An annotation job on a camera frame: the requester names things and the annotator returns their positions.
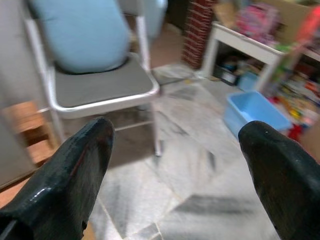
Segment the white toy shelf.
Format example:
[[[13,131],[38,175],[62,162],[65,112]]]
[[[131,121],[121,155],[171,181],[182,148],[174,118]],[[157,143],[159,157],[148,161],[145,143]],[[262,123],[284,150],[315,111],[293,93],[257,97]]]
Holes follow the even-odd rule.
[[[310,42],[306,40],[301,43],[295,43],[289,51],[283,52],[227,28],[217,21],[213,21],[202,65],[198,71],[199,76],[208,78],[213,73],[220,43],[226,44],[264,63],[254,89],[267,95],[268,90],[271,88],[272,76],[276,72],[276,69],[280,67],[285,58],[289,58],[287,68],[291,69],[298,62],[302,54],[309,50],[307,45]]]

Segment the pink child backpack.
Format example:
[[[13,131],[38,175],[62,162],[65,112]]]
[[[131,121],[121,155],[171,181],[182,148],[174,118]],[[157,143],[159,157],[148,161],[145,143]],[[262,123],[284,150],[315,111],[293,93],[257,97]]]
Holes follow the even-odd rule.
[[[241,9],[235,20],[238,33],[271,45],[275,42],[275,34],[280,24],[280,13],[274,6],[258,2]]]

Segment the small wooden stool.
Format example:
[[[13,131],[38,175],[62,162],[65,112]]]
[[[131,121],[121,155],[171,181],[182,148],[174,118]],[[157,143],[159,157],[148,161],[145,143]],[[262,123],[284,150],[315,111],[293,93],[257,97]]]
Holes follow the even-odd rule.
[[[33,101],[25,101],[1,110],[22,139],[36,167],[45,164],[58,149],[52,125]]]

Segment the red brick column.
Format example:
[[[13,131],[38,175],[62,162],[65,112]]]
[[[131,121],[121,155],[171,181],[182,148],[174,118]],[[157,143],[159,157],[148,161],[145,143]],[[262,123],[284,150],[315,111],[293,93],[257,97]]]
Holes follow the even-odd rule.
[[[201,67],[212,27],[213,6],[219,0],[190,0],[184,24],[181,60],[192,69]]]

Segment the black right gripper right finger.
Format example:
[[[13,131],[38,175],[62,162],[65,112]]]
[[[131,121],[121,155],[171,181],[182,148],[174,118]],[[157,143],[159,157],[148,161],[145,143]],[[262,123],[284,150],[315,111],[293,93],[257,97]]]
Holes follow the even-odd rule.
[[[262,121],[238,133],[255,191],[281,240],[320,240],[320,165]]]

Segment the light blue plastic bin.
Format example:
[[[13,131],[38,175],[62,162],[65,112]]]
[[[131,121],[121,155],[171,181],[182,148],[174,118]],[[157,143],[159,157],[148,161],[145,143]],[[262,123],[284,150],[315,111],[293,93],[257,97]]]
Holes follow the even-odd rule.
[[[257,91],[228,94],[223,121],[236,138],[241,128],[252,121],[267,123],[279,132],[292,127],[289,119]]]

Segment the light blue cushion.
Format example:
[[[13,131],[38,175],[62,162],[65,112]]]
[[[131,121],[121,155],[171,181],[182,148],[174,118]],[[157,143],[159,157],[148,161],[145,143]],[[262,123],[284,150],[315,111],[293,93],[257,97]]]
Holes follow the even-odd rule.
[[[117,0],[30,0],[57,65],[99,73],[127,59],[130,31]]]

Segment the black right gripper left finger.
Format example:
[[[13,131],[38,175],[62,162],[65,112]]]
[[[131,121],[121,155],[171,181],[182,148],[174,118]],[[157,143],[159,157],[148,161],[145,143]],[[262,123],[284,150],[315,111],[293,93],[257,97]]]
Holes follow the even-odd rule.
[[[0,208],[0,240],[82,240],[114,145],[97,117],[69,137]]]

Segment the grey white folding chair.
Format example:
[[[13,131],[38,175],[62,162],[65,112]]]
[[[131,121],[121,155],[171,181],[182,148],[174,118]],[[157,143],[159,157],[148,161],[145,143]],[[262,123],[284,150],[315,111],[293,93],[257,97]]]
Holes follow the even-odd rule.
[[[30,0],[22,0],[26,33],[53,126],[61,142],[66,140],[63,120],[144,105],[154,112],[153,103],[160,86],[150,72],[144,0],[116,1],[129,29],[129,51],[125,62],[108,71],[76,74],[57,65]]]

